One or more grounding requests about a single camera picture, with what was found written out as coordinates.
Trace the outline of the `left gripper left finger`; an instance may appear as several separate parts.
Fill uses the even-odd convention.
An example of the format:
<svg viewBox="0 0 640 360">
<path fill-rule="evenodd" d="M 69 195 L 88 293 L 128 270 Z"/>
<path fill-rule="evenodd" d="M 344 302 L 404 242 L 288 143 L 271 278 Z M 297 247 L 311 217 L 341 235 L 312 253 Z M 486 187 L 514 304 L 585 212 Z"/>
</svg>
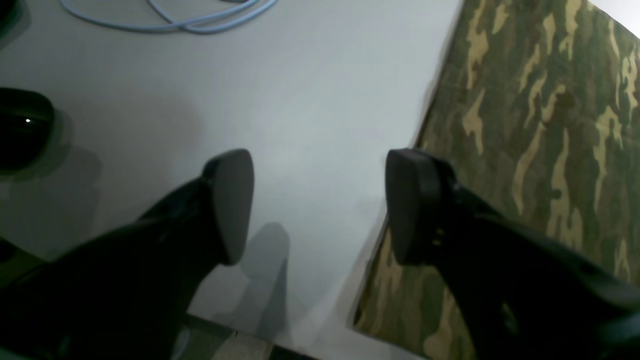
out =
<svg viewBox="0 0 640 360">
<path fill-rule="evenodd" d="M 253 159 L 210 159 L 136 221 L 1 289 L 1 350 L 32 360 L 169 360 L 201 282 L 242 259 Z"/>
</svg>

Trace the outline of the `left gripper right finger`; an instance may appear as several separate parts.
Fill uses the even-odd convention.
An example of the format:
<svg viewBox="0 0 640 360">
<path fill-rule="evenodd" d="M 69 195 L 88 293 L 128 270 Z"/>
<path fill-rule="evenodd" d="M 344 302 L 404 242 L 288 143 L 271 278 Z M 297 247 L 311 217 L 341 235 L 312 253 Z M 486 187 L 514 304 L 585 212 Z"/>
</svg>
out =
<svg viewBox="0 0 640 360">
<path fill-rule="evenodd" d="M 437 269 L 480 360 L 639 358 L 639 291 L 505 218 L 448 162 L 389 150 L 385 193 L 395 259 Z"/>
</svg>

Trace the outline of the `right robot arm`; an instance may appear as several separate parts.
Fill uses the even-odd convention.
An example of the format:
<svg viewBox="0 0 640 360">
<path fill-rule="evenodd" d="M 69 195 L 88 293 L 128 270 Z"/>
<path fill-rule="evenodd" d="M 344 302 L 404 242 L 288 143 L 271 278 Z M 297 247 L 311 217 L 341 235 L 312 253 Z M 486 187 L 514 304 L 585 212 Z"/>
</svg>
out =
<svg viewBox="0 0 640 360">
<path fill-rule="evenodd" d="M 44 95 L 17 88 L 0 89 L 0 170 L 29 167 L 45 151 L 55 125 L 53 103 Z"/>
</svg>

